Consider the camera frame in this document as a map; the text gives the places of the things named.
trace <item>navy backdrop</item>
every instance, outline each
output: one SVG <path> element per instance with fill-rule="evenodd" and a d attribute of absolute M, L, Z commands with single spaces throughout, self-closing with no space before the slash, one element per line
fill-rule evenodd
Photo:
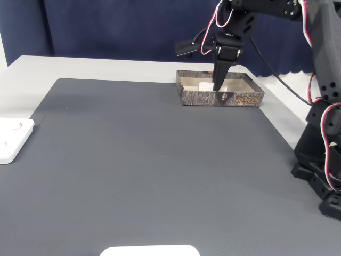
<path fill-rule="evenodd" d="M 219 0 L 0 0 L 0 33 L 7 63 L 21 55 L 152 61 L 177 58 L 174 44 L 207 26 Z M 312 72 L 302 24 L 260 15 L 253 38 L 278 72 Z M 239 63 L 270 73 L 246 41 Z"/>

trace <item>open box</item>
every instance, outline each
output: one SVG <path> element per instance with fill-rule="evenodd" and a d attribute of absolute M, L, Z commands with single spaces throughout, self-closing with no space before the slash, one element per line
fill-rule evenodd
<path fill-rule="evenodd" d="M 176 87 L 182 105 L 258 107 L 261 104 L 264 91 L 246 73 L 229 72 L 219 92 L 199 91 L 199 83 L 212 82 L 212 77 L 213 72 L 178 70 Z"/>

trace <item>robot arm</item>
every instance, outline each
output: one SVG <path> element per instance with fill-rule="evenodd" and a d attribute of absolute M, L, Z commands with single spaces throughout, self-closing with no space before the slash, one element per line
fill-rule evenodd
<path fill-rule="evenodd" d="M 307 23 L 311 38 L 316 77 L 323 99 L 328 103 L 341 102 L 341 0 L 306 0 Z M 220 24 L 234 11 L 224 32 L 213 37 L 214 91 L 218 91 L 231 66 L 242 53 L 243 39 L 249 38 L 257 14 L 269 14 L 292 21 L 302 21 L 298 0 L 223 0 L 218 15 Z M 194 52 L 200 43 L 192 40 L 177 45 L 177 55 Z"/>

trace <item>white device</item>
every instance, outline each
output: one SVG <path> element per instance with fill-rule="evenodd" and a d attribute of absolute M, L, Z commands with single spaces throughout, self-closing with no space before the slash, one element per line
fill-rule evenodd
<path fill-rule="evenodd" d="M 191 245 L 111 247 L 101 256 L 200 256 Z"/>
<path fill-rule="evenodd" d="M 34 121 L 22 118 L 0 118 L 0 164 L 9 164 L 31 135 Z"/>

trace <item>dark gray mat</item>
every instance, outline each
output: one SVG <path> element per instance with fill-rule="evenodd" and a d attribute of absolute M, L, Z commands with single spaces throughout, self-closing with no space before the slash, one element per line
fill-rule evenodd
<path fill-rule="evenodd" d="M 339 253 L 340 223 L 291 176 L 293 151 L 258 108 L 184 107 L 174 84 L 61 79 L 33 119 L 0 167 L 1 256 Z"/>

